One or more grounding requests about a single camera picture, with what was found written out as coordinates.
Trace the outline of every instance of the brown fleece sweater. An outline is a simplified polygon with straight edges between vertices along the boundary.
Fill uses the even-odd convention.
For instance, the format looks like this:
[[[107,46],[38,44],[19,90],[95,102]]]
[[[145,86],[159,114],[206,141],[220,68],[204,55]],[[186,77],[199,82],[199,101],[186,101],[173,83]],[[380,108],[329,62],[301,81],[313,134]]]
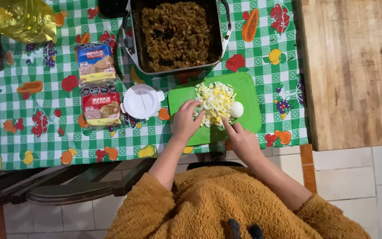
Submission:
[[[369,239],[342,210],[313,195],[290,211],[265,185],[240,167],[202,167],[177,174],[173,192],[144,174],[119,208],[106,239],[251,239],[257,224],[266,239]]]

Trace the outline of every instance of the tablecloth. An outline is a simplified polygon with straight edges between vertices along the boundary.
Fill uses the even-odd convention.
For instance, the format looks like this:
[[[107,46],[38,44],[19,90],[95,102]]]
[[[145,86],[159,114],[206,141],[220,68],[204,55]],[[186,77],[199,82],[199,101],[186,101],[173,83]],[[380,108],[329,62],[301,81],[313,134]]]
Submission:
[[[262,127],[257,132],[260,148],[308,143],[304,78],[300,73],[302,64],[292,2],[227,1],[232,33],[222,62],[213,70],[193,77],[152,78],[134,68],[136,76],[167,96],[172,87],[187,81],[245,71],[252,76],[258,95],[262,118]],[[96,15],[95,0],[47,3],[56,13],[65,16],[62,26],[57,27],[56,39],[35,45],[2,37],[3,48],[8,54],[5,68],[0,71],[0,170],[58,166],[62,164],[62,155],[69,150],[72,158],[67,164],[96,162],[98,150],[105,147],[117,150],[117,155],[113,153],[115,160],[138,158],[142,156],[138,155],[139,150],[147,145],[160,153],[171,137],[167,100],[161,103],[158,115],[147,121],[138,122],[123,115],[120,127],[88,131],[78,123],[82,114],[80,91],[67,92],[61,85],[64,79],[78,76],[75,47],[84,34],[89,33],[90,42],[110,41],[118,37],[122,19],[102,19]],[[225,8],[221,2],[219,5],[222,31],[226,33]],[[241,30],[255,8],[258,9],[258,27],[254,39],[246,42]],[[121,72],[116,88],[125,93],[134,84],[131,77],[134,64],[120,46],[115,59]],[[30,81],[42,81],[43,90],[30,96],[17,93],[18,87]],[[41,133],[34,130],[34,127],[43,127],[42,124],[45,130]],[[189,147],[184,153],[224,149],[225,142],[219,142]],[[109,156],[103,157],[104,162],[110,160],[113,159]]]

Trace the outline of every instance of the green cutting board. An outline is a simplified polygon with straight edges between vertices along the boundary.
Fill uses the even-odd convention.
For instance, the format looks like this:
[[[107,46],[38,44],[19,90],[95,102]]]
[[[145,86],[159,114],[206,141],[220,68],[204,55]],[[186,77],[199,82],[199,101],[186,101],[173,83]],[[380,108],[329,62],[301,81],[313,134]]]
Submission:
[[[244,107],[244,113],[235,122],[239,122],[243,128],[256,133],[262,126],[262,118],[259,109],[259,103],[254,86],[253,79],[245,72],[231,73],[217,77],[210,77],[200,81],[193,81],[187,84],[178,85],[169,91],[168,103],[172,118],[179,107],[187,100],[195,100],[195,85],[204,82],[209,86],[210,83],[219,81],[223,84],[229,84],[234,89],[235,101],[241,102]],[[218,126],[200,127],[193,137],[188,141],[187,146],[203,145],[228,139],[228,134],[224,128]]]

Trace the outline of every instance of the ground meat filling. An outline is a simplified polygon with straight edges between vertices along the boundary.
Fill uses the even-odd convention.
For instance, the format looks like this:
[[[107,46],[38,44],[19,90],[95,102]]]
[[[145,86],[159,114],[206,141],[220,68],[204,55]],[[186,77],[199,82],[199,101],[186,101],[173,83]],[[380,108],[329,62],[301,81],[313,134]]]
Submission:
[[[194,2],[162,3],[142,10],[150,67],[154,72],[207,64],[210,26]]]

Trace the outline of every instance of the baking pan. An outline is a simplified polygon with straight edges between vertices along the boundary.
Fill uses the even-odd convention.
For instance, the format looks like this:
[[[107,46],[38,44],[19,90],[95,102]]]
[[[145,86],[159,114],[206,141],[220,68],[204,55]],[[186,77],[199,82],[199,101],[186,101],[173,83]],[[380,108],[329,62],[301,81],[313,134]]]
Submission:
[[[169,71],[160,71],[153,72],[149,64],[149,55],[147,53],[147,47],[145,43],[145,34],[142,31],[142,9],[144,7],[156,8],[162,3],[178,3],[179,0],[129,0],[126,11],[128,12],[127,16],[123,18],[122,22],[122,32],[126,51],[132,58],[133,62],[137,67],[145,74],[153,76],[165,76],[172,73],[185,73],[189,71],[194,71],[196,69],[211,69],[216,64],[218,64],[223,57],[223,54],[226,51],[228,45],[229,36],[231,35],[231,17],[229,12],[229,6],[226,0],[220,0],[226,9],[227,17],[227,32],[225,36],[222,36],[221,32],[221,23],[220,23],[220,14],[219,14],[219,5],[217,0],[194,0],[193,2],[197,3],[203,7],[207,14],[208,24],[213,26],[210,34],[212,35],[212,44],[209,46],[209,62],[210,64],[202,66],[193,66],[187,68],[179,68]]]

